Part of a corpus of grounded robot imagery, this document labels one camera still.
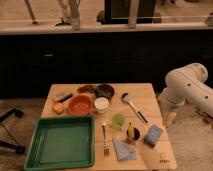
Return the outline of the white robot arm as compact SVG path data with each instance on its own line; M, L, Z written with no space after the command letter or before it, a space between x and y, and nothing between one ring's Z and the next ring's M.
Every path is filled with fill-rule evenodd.
M176 110L186 101L213 117L213 88L205 85L206 67L200 63L174 69L165 77L166 87L158 96L163 124L168 126L176 117Z

